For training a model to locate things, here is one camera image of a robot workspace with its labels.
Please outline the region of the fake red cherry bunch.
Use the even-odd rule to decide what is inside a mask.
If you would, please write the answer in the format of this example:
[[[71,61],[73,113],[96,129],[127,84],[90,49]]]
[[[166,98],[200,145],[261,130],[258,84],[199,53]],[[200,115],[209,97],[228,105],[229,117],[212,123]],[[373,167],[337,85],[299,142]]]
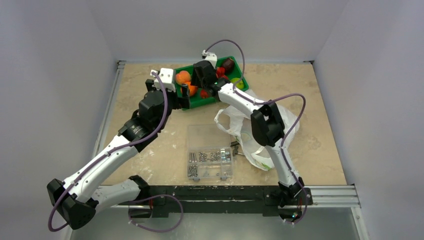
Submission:
[[[215,74],[218,79],[220,78],[224,78],[227,80],[229,79],[228,76],[226,75],[226,69],[224,67],[217,67],[215,70]]]

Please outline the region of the fake green apple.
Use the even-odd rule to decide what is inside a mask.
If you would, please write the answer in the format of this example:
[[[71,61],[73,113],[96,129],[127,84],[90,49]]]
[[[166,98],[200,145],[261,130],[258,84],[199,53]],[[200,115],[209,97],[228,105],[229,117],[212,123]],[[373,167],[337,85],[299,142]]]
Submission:
[[[235,85],[236,88],[242,90],[245,88],[245,84],[243,82],[243,80],[240,80],[240,78],[238,77],[234,77],[231,80],[231,83],[233,83]]]

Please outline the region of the white plastic bag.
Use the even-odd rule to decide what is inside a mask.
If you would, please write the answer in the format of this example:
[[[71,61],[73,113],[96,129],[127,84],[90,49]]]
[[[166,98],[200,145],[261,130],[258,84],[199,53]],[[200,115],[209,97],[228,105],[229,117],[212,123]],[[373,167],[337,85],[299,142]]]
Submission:
[[[295,123],[297,116],[284,106],[278,104],[277,107],[282,120],[286,125],[284,133],[287,133],[288,129]],[[223,116],[229,117],[228,127],[224,126],[224,123],[221,121]],[[236,142],[240,144],[243,154],[250,164],[263,171],[269,171],[275,168],[275,165],[265,147],[261,146],[254,140],[250,117],[242,113],[240,110],[237,110],[234,106],[228,106],[217,112],[214,117],[214,121],[218,129],[235,138]],[[289,146],[299,129],[300,123],[298,122],[284,141],[283,147],[285,150],[289,149]]]

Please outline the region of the fake red apple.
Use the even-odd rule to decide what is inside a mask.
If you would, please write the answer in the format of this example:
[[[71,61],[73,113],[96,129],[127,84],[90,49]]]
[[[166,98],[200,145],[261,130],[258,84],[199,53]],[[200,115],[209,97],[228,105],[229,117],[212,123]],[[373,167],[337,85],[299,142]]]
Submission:
[[[208,94],[208,92],[205,89],[202,89],[200,91],[200,94],[199,95],[200,95],[201,99],[207,99],[207,98],[209,98],[209,94]]]

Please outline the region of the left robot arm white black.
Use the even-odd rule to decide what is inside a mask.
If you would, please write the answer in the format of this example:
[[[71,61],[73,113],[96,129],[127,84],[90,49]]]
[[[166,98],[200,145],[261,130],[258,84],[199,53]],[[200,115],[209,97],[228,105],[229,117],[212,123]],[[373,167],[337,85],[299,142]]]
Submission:
[[[147,93],[131,118],[118,130],[111,142],[76,173],[64,180],[53,179],[46,188],[53,206],[47,220],[50,232],[65,227],[77,230],[99,212],[121,203],[154,206],[149,184],[140,176],[102,187],[116,169],[144,150],[164,128],[172,110],[183,107],[172,77],[146,80]]]

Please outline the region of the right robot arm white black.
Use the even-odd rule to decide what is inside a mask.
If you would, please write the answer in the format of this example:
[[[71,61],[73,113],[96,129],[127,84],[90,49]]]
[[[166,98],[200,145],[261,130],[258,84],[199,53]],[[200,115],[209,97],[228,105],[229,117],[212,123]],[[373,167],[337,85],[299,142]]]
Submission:
[[[286,128],[276,100],[254,98],[226,78],[217,78],[213,65],[207,60],[193,64],[191,82],[250,118],[253,138],[266,149],[276,169],[280,206],[284,207],[298,200],[301,192],[305,192],[305,185],[284,143],[299,120],[296,119],[290,128]]]

